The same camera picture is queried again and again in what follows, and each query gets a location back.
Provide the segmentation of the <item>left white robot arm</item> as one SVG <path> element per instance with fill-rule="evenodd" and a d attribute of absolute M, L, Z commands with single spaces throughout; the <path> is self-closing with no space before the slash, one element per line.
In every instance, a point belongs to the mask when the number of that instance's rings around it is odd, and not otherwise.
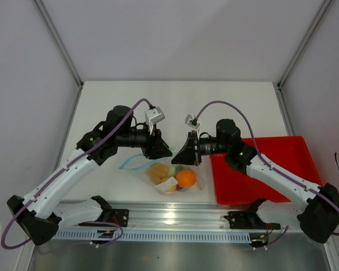
<path fill-rule="evenodd" d="M 118 105 L 104 121 L 77 142 L 75 150 L 61 168 L 25 196 L 13 195 L 7 206 L 17 223 L 36 246 L 48 242 L 61 228 L 74 225 L 117 227 L 111 205 L 101 196 L 60 206 L 59 203 L 83 178 L 99 168 L 120 147 L 140 148 L 145 158 L 156 160 L 172 156 L 162 139 L 157 123 L 165 116 L 159 107 L 150 106 L 145 122 L 132 125 L 133 109 Z"/>

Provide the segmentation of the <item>purple toy onion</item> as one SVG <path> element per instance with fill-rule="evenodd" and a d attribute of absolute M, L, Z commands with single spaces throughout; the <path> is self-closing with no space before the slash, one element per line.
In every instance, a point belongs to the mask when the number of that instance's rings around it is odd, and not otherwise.
<path fill-rule="evenodd" d="M 180 193 L 183 193 L 183 192 L 186 192 L 190 189 L 190 187 L 181 187 L 179 185 L 176 186 L 176 191 L 180 192 Z"/>

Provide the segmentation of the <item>toy orange fruit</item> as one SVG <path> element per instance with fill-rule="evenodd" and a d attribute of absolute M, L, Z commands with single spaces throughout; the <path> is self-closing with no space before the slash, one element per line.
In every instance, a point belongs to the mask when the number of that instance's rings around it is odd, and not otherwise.
<path fill-rule="evenodd" d="M 197 182 L 197 176 L 191 169 L 181 170 L 176 173 L 175 179 L 181 188 L 192 187 Z"/>

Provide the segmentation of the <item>white toy eggplant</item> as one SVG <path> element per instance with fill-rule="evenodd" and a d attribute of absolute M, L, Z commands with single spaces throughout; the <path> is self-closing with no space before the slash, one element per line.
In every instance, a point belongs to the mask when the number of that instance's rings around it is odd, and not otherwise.
<path fill-rule="evenodd" d="M 178 165 L 170 165 L 169 166 L 168 175 L 174 176 L 177 172 L 182 171 L 184 169 L 186 169 L 186 167 L 184 165 L 180 165 L 180 164 L 178 164 Z"/>

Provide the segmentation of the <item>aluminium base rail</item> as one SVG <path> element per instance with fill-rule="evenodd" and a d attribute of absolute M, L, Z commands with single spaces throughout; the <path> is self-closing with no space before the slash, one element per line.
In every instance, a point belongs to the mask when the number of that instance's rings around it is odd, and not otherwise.
<path fill-rule="evenodd" d="M 247 206 L 194 203 L 112 203 L 112 209 L 128 209 L 127 230 L 221 231 L 229 229 L 224 216 Z"/>

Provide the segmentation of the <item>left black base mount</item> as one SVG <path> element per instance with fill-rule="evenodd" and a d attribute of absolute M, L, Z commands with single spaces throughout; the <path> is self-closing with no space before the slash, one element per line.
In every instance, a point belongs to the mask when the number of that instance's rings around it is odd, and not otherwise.
<path fill-rule="evenodd" d="M 100 222 L 111 222 L 121 227 L 127 227 L 129 221 L 129 210 L 128 209 L 111 209 L 104 211 Z"/>

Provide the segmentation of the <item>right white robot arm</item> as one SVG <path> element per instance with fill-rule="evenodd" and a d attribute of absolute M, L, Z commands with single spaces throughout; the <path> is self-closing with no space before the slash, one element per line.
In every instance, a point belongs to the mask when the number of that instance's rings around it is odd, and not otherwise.
<path fill-rule="evenodd" d="M 247 223 L 259 228 L 265 223 L 277 223 L 300 228 L 310 239 L 326 243 L 337 235 L 339 226 L 339 193 L 327 183 L 320 186 L 274 163 L 261 153 L 256 143 L 249 145 L 241 138 L 241 131 L 231 119 L 216 123 L 216 136 L 201 138 L 200 124 L 188 116 L 188 133 L 183 147 L 172 159 L 173 164 L 199 166 L 202 157 L 224 154 L 227 166 L 244 176 L 254 178 L 288 199 L 287 203 L 274 203 L 259 199 L 255 209 L 247 213 Z"/>

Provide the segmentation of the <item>clear zip top bag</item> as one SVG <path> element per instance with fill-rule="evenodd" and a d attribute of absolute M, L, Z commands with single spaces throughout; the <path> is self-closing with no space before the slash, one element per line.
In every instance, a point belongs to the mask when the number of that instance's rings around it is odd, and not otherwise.
<path fill-rule="evenodd" d="M 172 164 L 171 159 L 150 160 L 139 153 L 125 160 L 119 169 L 129 172 L 162 195 L 193 194 L 206 188 L 206 181 L 193 166 Z"/>

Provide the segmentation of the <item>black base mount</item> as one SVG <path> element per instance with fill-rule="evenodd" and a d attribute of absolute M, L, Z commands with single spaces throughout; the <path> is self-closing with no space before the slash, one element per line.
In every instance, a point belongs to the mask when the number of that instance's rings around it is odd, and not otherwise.
<path fill-rule="evenodd" d="M 249 211 L 229 211 L 224 218 L 229 222 L 231 229 L 246 230 L 280 230 L 281 226 L 277 223 L 267 224 L 263 222 L 255 212 Z"/>
<path fill-rule="evenodd" d="M 111 209 L 104 211 L 100 222 L 111 222 L 121 227 L 127 227 L 129 221 L 129 210 L 128 209 Z"/>

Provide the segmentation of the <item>yellow toy ginger root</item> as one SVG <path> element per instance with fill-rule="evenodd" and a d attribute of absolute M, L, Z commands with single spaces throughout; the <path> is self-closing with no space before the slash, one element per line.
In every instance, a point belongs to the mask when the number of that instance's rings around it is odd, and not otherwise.
<path fill-rule="evenodd" d="M 162 163 L 154 163 L 148 167 L 146 173 L 150 177 L 152 183 L 158 185 L 166 179 L 168 171 L 168 166 Z"/>

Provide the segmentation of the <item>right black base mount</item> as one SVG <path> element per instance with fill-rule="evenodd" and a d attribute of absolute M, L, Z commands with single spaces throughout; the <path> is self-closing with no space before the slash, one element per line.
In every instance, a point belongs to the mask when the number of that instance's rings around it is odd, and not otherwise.
<path fill-rule="evenodd" d="M 231 229 L 246 230 L 280 230 L 281 226 L 277 223 L 267 224 L 263 222 L 255 212 L 249 211 L 229 211 L 224 218 L 229 222 Z"/>

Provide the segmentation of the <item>yellow toy pepper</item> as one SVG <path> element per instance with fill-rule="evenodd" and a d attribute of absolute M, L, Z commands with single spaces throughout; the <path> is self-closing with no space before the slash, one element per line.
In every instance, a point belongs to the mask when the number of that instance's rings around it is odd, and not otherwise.
<path fill-rule="evenodd" d="M 177 185 L 173 185 L 171 187 L 169 187 L 166 192 L 167 193 L 174 193 L 177 190 Z"/>

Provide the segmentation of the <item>red plastic tray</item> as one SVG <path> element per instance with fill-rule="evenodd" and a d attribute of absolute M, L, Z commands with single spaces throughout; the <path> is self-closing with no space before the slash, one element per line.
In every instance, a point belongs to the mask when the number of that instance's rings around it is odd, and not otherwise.
<path fill-rule="evenodd" d="M 323 186 L 302 137 L 258 137 L 255 140 L 261 153 L 277 165 L 307 181 Z M 289 201 L 266 184 L 230 168 L 224 157 L 224 154 L 210 156 L 216 201 L 219 205 L 247 205 L 257 199 L 266 199 L 275 203 Z"/>

